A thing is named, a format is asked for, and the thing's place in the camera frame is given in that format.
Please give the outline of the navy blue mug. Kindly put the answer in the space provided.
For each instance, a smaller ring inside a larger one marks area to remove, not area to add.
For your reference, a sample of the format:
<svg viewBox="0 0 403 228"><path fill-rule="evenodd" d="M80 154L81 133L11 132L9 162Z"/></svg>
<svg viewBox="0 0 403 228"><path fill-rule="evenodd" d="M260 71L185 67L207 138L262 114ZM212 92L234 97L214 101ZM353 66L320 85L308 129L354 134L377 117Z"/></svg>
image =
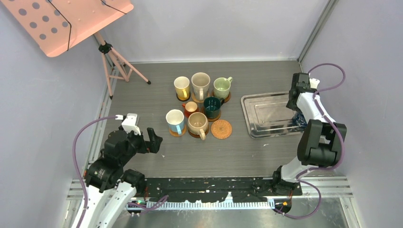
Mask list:
<svg viewBox="0 0 403 228"><path fill-rule="evenodd" d="M300 128L306 128L307 122L303 116L303 114L296 112L292 118L293 123Z"/></svg>

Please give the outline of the woven rattan coaster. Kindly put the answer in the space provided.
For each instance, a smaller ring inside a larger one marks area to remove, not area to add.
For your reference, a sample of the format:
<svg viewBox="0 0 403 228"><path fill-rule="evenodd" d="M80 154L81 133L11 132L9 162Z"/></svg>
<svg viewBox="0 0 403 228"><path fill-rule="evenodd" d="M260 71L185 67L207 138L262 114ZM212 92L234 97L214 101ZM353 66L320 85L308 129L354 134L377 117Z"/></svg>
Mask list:
<svg viewBox="0 0 403 228"><path fill-rule="evenodd" d="M204 97L203 99L199 100L199 97L196 94L192 94L191 98L194 102L200 103L200 104L204 103L204 101L207 99L206 97Z"/></svg>
<svg viewBox="0 0 403 228"><path fill-rule="evenodd" d="M226 120L217 120L211 125L211 133L217 139L226 139L232 134L232 126Z"/></svg>

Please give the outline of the cream mug tall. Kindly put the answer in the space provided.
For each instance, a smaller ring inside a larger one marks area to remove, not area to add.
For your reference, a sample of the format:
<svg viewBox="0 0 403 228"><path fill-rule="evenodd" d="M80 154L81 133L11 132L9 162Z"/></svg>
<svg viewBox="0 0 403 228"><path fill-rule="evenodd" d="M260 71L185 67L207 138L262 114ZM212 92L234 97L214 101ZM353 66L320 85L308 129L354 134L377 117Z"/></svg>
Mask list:
<svg viewBox="0 0 403 228"><path fill-rule="evenodd" d="M204 97L209 97L209 86L210 86L211 79L208 74L203 72L195 73L191 77L191 83L193 88L193 94L196 94L199 97L199 100L203 99Z"/></svg>

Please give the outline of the yellow cup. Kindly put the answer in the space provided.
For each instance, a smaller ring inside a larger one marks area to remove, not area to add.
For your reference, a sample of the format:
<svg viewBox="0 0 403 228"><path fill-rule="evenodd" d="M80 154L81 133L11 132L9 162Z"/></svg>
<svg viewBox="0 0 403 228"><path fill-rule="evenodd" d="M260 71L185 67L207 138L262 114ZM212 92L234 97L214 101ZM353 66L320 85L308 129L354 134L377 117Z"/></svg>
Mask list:
<svg viewBox="0 0 403 228"><path fill-rule="evenodd" d="M174 87L175 87L176 94L178 94L178 96L182 99L188 97L191 94L190 93L190 81L185 76L177 77L174 80Z"/></svg>

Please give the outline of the light green mug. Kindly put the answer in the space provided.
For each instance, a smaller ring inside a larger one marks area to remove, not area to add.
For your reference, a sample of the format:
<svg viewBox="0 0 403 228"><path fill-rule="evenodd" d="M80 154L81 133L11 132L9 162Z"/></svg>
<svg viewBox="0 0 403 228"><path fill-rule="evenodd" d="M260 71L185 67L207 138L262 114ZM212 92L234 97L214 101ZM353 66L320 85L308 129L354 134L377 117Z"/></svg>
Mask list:
<svg viewBox="0 0 403 228"><path fill-rule="evenodd" d="M230 87L231 87L232 81L233 81L233 78L231 76L228 78L224 78L224 77L217 78L213 83L213 87L214 87L213 96L217 97L219 99L227 98L230 93Z"/></svg>

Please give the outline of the beige mug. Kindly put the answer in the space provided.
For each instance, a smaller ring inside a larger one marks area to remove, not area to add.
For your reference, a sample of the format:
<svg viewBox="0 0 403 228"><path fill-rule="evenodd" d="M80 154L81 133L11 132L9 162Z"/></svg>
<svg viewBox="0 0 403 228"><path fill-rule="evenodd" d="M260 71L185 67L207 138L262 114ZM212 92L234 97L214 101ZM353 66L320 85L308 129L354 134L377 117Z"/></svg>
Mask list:
<svg viewBox="0 0 403 228"><path fill-rule="evenodd" d="M192 113L188 118L188 130L197 135L201 140L206 140L206 132L209 128L207 117L201 112Z"/></svg>

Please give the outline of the light orange wooden coaster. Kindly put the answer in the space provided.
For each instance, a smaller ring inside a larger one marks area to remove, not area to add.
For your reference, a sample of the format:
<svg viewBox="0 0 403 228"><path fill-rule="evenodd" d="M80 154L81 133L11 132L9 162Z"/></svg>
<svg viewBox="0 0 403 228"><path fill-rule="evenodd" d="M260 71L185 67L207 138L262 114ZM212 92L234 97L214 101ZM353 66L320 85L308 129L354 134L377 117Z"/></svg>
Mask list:
<svg viewBox="0 0 403 228"><path fill-rule="evenodd" d="M181 136L183 136L186 132L187 132L187 126L186 126L186 125L184 126L184 128L183 128L181 134L179 134L179 133L177 133L177 132L174 132L174 131L172 131L172 130L169 128L169 133L170 133L172 136L174 136L174 137L181 137Z"/></svg>

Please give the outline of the red round coaster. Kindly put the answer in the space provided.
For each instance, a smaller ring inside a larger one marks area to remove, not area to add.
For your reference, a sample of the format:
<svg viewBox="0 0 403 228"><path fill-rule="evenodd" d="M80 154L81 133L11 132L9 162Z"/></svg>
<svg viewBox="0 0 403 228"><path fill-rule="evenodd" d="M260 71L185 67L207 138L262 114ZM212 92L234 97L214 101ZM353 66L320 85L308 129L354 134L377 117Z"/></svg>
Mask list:
<svg viewBox="0 0 403 228"><path fill-rule="evenodd" d="M193 110L193 109L191 109L191 110L185 109L185 110L184 110L184 116L185 116L186 118L189 118L191 114L196 113L196 112L199 112L199 111L200 111L199 108L194 109L194 110Z"/></svg>

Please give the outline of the dark green mug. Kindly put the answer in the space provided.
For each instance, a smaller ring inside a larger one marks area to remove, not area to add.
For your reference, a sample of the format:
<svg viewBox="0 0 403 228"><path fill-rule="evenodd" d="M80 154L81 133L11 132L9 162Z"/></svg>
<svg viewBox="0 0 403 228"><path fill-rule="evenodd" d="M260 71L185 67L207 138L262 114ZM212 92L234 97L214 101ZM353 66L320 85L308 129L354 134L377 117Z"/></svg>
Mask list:
<svg viewBox="0 0 403 228"><path fill-rule="evenodd" d="M215 119L221 113L221 106L224 103L223 98L214 96L207 97L203 102L204 113L208 119Z"/></svg>

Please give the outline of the small brown cup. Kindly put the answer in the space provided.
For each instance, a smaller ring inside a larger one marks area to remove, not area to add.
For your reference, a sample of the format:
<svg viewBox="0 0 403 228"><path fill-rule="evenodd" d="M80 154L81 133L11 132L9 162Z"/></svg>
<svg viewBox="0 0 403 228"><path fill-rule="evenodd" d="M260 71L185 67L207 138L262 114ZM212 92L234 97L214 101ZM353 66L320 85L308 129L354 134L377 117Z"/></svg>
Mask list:
<svg viewBox="0 0 403 228"><path fill-rule="evenodd" d="M197 103L196 103L196 102L192 102L192 101L183 103L183 104L182 104L182 107L184 108L184 110L185 110L185 109L187 109L187 110L193 109L193 110L194 110L194 109L199 108L198 105L197 105Z"/></svg>

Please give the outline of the brown wooden coaster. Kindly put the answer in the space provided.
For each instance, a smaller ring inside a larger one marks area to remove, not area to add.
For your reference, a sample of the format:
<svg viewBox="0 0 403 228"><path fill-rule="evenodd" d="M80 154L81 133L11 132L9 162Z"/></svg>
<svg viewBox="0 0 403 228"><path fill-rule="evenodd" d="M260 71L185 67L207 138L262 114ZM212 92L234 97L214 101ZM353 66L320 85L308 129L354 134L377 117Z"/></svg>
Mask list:
<svg viewBox="0 0 403 228"><path fill-rule="evenodd" d="M201 113L203 113L205 116L207 116L204 108L201 110ZM216 118L207 118L207 120L208 120L208 122L214 122L214 121L217 121L218 119L220 119L220 117L221 117L221 110L219 110Z"/></svg>

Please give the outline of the white light blue mug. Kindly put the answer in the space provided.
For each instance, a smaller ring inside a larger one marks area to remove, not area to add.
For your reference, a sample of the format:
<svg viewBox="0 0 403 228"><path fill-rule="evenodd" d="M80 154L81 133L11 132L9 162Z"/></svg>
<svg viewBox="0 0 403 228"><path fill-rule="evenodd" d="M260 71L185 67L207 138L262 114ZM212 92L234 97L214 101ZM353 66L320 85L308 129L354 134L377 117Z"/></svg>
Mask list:
<svg viewBox="0 0 403 228"><path fill-rule="evenodd" d="M169 128L172 131L177 132L179 134L182 133L182 130L185 126L185 123L184 123L185 117L181 110L172 109L166 114L165 118L166 118Z"/></svg>

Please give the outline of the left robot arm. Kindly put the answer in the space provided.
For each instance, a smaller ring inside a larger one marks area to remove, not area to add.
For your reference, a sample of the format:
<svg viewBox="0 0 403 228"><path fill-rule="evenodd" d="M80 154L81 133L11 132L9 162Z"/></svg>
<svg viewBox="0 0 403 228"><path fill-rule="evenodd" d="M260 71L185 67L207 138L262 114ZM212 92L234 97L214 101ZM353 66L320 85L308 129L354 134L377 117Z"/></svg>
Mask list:
<svg viewBox="0 0 403 228"><path fill-rule="evenodd" d="M122 128L109 134L102 156L87 169L82 205L73 222L75 228L110 228L132 197L145 193L145 175L124 166L138 153L158 153L163 138L153 128L143 134Z"/></svg>

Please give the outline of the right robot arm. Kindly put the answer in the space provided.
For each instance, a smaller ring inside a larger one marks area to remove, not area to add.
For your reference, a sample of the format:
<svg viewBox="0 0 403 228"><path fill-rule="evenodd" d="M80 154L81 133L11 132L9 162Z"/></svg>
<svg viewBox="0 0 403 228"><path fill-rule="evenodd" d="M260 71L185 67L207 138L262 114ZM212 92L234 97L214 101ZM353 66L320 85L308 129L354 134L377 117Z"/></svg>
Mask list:
<svg viewBox="0 0 403 228"><path fill-rule="evenodd" d="M318 82L307 73L293 74L286 107L302 114L307 126L297 146L297 156L273 173L271 188L278 195L295 190L300 178L309 172L333 168L342 159L347 129L325 110Z"/></svg>

